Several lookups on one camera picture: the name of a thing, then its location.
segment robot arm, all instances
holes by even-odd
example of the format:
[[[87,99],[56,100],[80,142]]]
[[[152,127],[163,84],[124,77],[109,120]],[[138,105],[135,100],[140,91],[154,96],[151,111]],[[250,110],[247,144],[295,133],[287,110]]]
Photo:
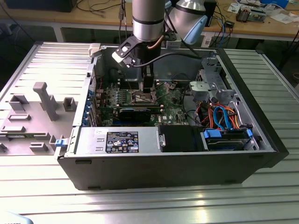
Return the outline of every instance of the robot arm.
[[[134,67],[136,62],[132,55],[140,59],[138,67],[142,70],[143,92],[150,92],[153,86],[151,62],[161,54],[165,27],[173,29],[188,44],[194,44],[207,20],[203,3],[204,0],[180,0],[167,14],[168,21],[164,22],[165,7],[169,6],[164,0],[133,0],[133,35],[116,49],[112,57],[128,68]]]

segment motherboard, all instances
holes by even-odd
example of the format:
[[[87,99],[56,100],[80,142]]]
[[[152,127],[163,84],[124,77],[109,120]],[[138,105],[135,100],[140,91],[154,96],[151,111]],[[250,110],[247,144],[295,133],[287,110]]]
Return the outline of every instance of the motherboard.
[[[188,125],[182,96],[171,82],[156,81],[149,93],[134,82],[110,84],[97,95],[99,126]]]

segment blue release tab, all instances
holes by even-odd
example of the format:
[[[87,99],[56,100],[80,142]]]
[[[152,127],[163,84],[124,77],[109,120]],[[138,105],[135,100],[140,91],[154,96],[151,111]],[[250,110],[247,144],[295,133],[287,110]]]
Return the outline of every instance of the blue release tab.
[[[65,147],[67,146],[67,140],[66,139],[57,139],[55,142],[56,147]]]
[[[221,138],[221,133],[219,130],[206,129],[204,131],[204,137],[207,138]]]
[[[249,138],[251,139],[253,134],[252,134],[252,131],[250,129],[247,129],[247,135],[249,136]]]

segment white label sticker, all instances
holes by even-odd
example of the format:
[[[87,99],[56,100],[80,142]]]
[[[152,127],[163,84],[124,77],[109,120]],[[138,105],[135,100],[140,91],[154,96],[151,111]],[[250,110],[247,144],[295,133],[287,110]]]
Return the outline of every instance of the white label sticker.
[[[108,129],[105,128],[97,128],[94,130],[94,134],[98,135],[98,134],[107,134]]]

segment warning label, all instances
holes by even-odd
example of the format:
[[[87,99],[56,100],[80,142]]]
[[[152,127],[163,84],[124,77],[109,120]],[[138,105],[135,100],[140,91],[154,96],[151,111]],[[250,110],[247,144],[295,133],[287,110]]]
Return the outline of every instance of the warning label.
[[[138,152],[138,132],[107,132],[106,153]]]

